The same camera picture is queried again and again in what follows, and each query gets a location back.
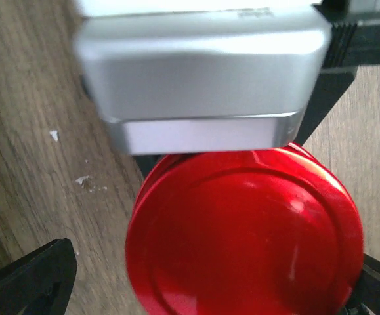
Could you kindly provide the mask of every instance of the white paint chip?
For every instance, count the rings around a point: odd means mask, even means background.
[[[58,142],[58,131],[57,130],[50,130],[50,135],[54,139],[55,142]]]
[[[87,180],[90,179],[90,176],[89,175],[85,175],[85,176],[82,176],[82,177],[79,177],[78,179],[76,179],[74,182],[78,183],[80,186],[84,187],[85,186],[85,182]]]

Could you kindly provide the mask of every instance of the red lid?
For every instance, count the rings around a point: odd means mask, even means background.
[[[140,190],[126,256],[151,315],[335,314],[363,232],[345,188],[298,146],[175,155]]]

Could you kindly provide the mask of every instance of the silver metal block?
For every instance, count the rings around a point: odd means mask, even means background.
[[[293,140],[330,39],[299,7],[92,18],[75,50],[121,150],[205,152]]]

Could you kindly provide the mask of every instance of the wooden table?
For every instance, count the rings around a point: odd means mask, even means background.
[[[142,177],[81,90],[79,24],[69,1],[0,0],[0,268],[67,237],[78,261],[68,314],[144,314],[123,250]],[[306,148],[350,190],[380,259],[380,66],[360,69]]]

